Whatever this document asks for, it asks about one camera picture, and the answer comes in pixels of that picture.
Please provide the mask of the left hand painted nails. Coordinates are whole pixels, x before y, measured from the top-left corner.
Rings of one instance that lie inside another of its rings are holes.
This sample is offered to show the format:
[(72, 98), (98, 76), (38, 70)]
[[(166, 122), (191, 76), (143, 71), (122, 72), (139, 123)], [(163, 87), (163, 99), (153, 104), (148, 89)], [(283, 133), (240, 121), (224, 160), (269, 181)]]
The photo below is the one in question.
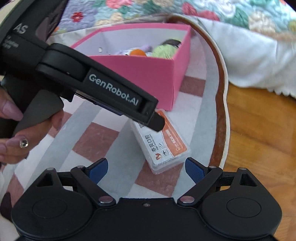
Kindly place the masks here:
[[(21, 130), (13, 138), (2, 138), (1, 163), (17, 164), (27, 158), (30, 150), (43, 140), (52, 127), (60, 129), (63, 117), (64, 111), (61, 110), (42, 123)], [(1, 88), (1, 118), (15, 121), (23, 118), (22, 112), (3, 88)]]

